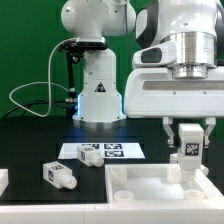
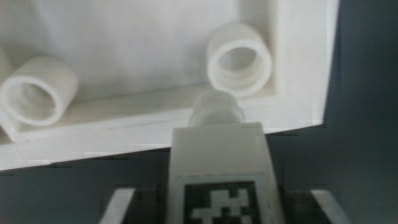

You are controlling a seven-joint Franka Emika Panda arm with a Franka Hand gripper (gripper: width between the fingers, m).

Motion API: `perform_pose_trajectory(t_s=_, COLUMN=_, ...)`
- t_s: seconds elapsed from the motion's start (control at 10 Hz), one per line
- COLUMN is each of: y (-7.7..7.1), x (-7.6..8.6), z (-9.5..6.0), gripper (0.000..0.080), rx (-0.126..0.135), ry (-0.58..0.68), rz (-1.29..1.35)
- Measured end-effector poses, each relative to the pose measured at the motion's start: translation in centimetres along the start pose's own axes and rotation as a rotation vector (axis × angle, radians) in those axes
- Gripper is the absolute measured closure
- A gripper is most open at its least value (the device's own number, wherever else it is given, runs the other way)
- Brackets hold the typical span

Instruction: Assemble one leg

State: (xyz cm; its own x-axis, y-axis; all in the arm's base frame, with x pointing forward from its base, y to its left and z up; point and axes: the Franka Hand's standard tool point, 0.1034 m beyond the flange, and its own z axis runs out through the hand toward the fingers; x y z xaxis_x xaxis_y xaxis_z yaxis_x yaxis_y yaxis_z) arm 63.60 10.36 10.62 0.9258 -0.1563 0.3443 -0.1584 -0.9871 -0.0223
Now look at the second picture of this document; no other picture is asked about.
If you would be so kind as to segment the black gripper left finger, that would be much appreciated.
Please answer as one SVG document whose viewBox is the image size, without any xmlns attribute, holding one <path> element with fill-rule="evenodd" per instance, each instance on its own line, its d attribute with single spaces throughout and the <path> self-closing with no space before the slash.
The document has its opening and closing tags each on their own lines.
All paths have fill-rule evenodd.
<svg viewBox="0 0 398 224">
<path fill-rule="evenodd" d="M 135 192 L 135 188 L 115 189 L 98 224 L 122 224 Z"/>
</svg>

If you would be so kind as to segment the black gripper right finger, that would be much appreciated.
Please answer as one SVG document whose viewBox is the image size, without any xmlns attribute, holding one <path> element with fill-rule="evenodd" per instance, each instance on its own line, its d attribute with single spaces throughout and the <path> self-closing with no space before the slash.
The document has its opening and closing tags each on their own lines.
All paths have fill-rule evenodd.
<svg viewBox="0 0 398 224">
<path fill-rule="evenodd" d="M 311 190 L 311 196 L 330 224 L 353 224 L 332 193 L 327 190 Z"/>
</svg>

